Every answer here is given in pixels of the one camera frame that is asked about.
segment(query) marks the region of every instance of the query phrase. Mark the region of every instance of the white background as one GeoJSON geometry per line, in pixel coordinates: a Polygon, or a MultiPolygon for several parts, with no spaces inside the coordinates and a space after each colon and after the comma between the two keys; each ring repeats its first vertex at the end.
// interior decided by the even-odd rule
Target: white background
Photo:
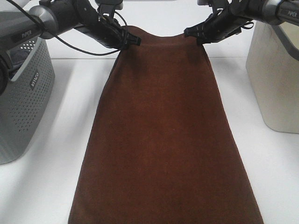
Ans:
{"type": "MultiPolygon", "coordinates": [[[[211,9],[196,0],[125,1],[120,13],[129,25],[170,36],[202,22],[211,9]]],[[[275,132],[263,122],[245,69],[252,33],[205,48],[264,223],[298,224],[299,135],[275,132]]],[[[108,51],[75,30],[61,37],[85,50],[108,51]]],[[[55,39],[47,43],[53,92],[26,153],[0,165],[0,224],[67,223],[98,100],[117,57],[84,55],[55,39]]]]}

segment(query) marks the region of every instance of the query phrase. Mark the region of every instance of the brown fabric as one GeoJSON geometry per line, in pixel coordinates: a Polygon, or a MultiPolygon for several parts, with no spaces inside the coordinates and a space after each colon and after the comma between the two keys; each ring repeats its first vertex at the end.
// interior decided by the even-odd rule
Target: brown fabric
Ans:
{"type": "Polygon", "coordinates": [[[100,98],[69,224],[262,224],[210,62],[138,28],[100,98]]]}

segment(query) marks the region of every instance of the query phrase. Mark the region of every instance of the beige plastic casing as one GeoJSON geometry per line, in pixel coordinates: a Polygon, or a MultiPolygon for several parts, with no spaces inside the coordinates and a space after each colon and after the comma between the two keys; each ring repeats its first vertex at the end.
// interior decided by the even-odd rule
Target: beige plastic casing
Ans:
{"type": "MultiPolygon", "coordinates": [[[[298,50],[299,27],[283,23],[279,28],[298,50]]],[[[299,133],[299,60],[288,53],[272,26],[256,23],[246,68],[266,125],[299,133]]]]}

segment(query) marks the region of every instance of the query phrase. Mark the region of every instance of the cloth fold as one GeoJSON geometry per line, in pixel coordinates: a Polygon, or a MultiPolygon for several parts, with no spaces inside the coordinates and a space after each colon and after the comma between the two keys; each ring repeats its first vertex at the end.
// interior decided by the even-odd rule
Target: cloth fold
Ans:
{"type": "Polygon", "coordinates": [[[130,32],[142,44],[103,90],[69,224],[262,224],[203,46],[130,32]]]}

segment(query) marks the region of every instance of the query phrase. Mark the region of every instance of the wire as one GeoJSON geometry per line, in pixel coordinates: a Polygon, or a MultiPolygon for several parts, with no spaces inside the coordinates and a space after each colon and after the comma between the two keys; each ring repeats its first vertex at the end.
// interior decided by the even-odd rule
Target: wire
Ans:
{"type": "Polygon", "coordinates": [[[127,25],[127,22],[125,21],[125,19],[118,12],[115,12],[115,13],[121,18],[121,20],[124,22],[125,27],[126,27],[126,30],[125,30],[126,31],[125,32],[125,39],[123,41],[122,47],[120,49],[117,49],[117,50],[114,50],[114,51],[110,51],[110,52],[107,52],[107,53],[97,54],[97,53],[92,53],[92,52],[89,52],[89,51],[85,51],[85,50],[82,50],[80,48],[77,48],[77,47],[74,47],[74,46],[70,45],[68,42],[64,41],[63,39],[61,39],[56,34],[50,32],[42,23],[38,22],[32,15],[30,15],[29,13],[27,13],[21,6],[19,6],[13,0],[6,0],[6,1],[8,1],[10,4],[14,5],[18,10],[20,10],[25,16],[27,16],[31,21],[33,21],[43,32],[44,31],[48,32],[53,37],[55,37],[56,39],[58,39],[61,43],[65,44],[66,46],[68,46],[68,47],[70,47],[70,48],[72,48],[74,50],[80,51],[80,52],[85,53],[85,54],[93,55],[93,56],[106,56],[106,55],[114,54],[114,53],[116,53],[118,51],[121,51],[121,50],[125,49],[125,47],[126,47],[127,35],[128,35],[128,25],[127,25]]]}

